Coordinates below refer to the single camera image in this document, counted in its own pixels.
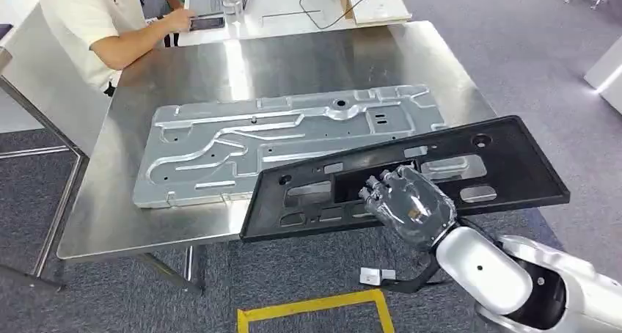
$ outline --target stainless steel table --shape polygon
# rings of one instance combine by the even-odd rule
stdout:
[[[429,22],[231,40],[153,51],[126,69],[59,243],[63,260],[152,255],[238,238],[248,201],[145,210],[131,200],[153,112],[163,105],[426,84],[445,121],[495,116]],[[192,248],[186,253],[191,269]],[[180,283],[181,277],[167,277]]]

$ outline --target yellow floor tape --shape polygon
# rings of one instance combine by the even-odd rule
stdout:
[[[394,333],[393,322],[384,295],[379,289],[359,291],[343,295],[329,296],[290,304],[262,307],[254,310],[238,310],[238,333],[248,333],[249,322],[269,320],[271,318],[295,315],[296,313],[334,309],[363,302],[375,302],[383,333]]]

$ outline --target black plastic panel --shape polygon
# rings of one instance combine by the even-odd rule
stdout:
[[[419,146],[427,148],[425,155],[404,157],[404,150]],[[419,169],[429,161],[466,155],[480,156],[486,175],[437,183],[454,200],[460,216],[570,201],[570,191],[522,120],[509,116],[264,170],[257,179],[240,237],[259,241],[379,226],[357,196],[370,175],[378,177],[384,169],[400,164],[414,163]],[[335,172],[326,174],[326,169]],[[310,186],[318,192],[308,192],[308,185],[322,186],[326,181],[331,183],[330,191]],[[307,187],[302,194],[290,191],[301,186]],[[497,196],[463,201],[461,191],[476,186],[490,186]]]

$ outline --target black cable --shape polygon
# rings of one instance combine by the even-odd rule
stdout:
[[[345,12],[343,12],[343,14],[339,18],[337,18],[337,20],[333,21],[328,26],[319,26],[318,23],[316,23],[315,20],[313,20],[313,17],[311,16],[311,14],[309,14],[309,12],[303,7],[302,0],[298,0],[298,4],[300,5],[300,9],[302,9],[302,11],[305,14],[307,14],[309,19],[313,22],[315,27],[317,27],[320,30],[325,30],[325,29],[328,29],[329,27],[335,25],[339,20],[341,20],[344,16],[346,16],[349,12],[351,12],[352,9],[354,9],[354,7],[359,5],[359,3],[362,2],[362,1],[364,1],[364,0],[359,0],[357,3],[354,3],[354,5],[352,7],[349,7]]]

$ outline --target screw hole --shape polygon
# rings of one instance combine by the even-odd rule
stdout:
[[[279,178],[279,185],[285,185],[291,181],[291,175],[283,175]]]
[[[490,136],[483,134],[475,136],[472,140],[472,143],[479,148],[484,148],[488,146],[491,142],[492,139],[490,138]]]

